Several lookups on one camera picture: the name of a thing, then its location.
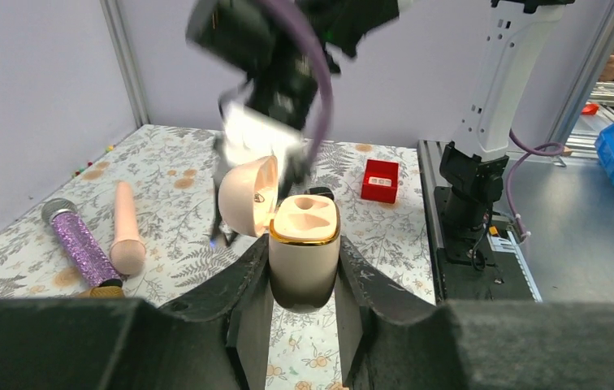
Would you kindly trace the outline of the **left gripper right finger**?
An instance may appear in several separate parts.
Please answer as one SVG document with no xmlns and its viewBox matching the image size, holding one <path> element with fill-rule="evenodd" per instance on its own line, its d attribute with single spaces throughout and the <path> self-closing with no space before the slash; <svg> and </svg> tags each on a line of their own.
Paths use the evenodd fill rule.
<svg viewBox="0 0 614 390">
<path fill-rule="evenodd" d="M 432 305 L 342 238 L 335 308 L 351 389 L 614 389 L 614 305 Z"/>
</svg>

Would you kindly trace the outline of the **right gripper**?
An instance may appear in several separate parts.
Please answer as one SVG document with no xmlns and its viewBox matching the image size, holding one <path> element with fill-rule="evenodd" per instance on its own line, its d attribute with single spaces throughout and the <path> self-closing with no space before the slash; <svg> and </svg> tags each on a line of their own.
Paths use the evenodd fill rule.
<svg viewBox="0 0 614 390">
<path fill-rule="evenodd" d="M 253 91 L 245 103 L 248 108 L 302 132 L 318 90 L 318 83 L 305 55 L 277 54 L 266 69 L 255 76 L 247 76 L 246 81 L 236 89 L 223 92 L 218 98 L 218 109 L 223 120 L 230 117 L 231 100 L 250 84 L 253 84 Z M 305 183 L 324 137 L 325 132 L 318 128 L 305 156 L 301 157 L 297 152 L 288 154 L 280 185 L 282 189 Z"/>
</svg>

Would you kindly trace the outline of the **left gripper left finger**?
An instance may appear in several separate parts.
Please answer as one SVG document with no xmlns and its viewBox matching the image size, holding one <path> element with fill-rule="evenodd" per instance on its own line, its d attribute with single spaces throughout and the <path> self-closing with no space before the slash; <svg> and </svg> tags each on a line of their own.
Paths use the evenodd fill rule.
<svg viewBox="0 0 614 390">
<path fill-rule="evenodd" d="M 0 300 L 0 389 L 262 389 L 268 239 L 155 307 L 140 298 Z"/>
</svg>

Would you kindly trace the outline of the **beige charging case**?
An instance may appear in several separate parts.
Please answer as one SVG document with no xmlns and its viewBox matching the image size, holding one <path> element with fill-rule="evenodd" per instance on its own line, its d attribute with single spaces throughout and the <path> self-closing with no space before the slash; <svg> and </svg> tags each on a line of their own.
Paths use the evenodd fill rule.
<svg viewBox="0 0 614 390">
<path fill-rule="evenodd" d="M 339 209 L 329 197 L 280 201 L 278 161 L 266 156 L 232 168 L 220 182 L 217 204 L 233 232 L 268 235 L 270 288 L 280 306 L 309 313 L 329 301 L 340 248 Z"/>
</svg>

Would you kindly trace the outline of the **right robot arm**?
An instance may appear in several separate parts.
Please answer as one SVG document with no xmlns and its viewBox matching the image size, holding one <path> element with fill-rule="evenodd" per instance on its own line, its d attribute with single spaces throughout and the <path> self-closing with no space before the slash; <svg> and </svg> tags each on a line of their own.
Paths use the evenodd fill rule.
<svg viewBox="0 0 614 390">
<path fill-rule="evenodd" d="M 225 223 L 234 235 L 325 245 L 337 237 L 334 210 L 313 195 L 291 195 L 309 176 L 331 127 L 331 78 L 370 31 L 397 19 L 406 1 L 200 1 L 186 39 L 242 70 L 252 87 L 236 105 L 233 91 L 218 100 L 224 132 L 215 140 L 212 238 Z M 450 194 L 440 211 L 445 245 L 457 243 L 459 263 L 487 265 L 479 245 L 503 192 L 508 143 L 517 105 L 545 41 L 560 21 L 563 1 L 493 1 L 492 25 L 458 129 L 439 171 Z"/>
</svg>

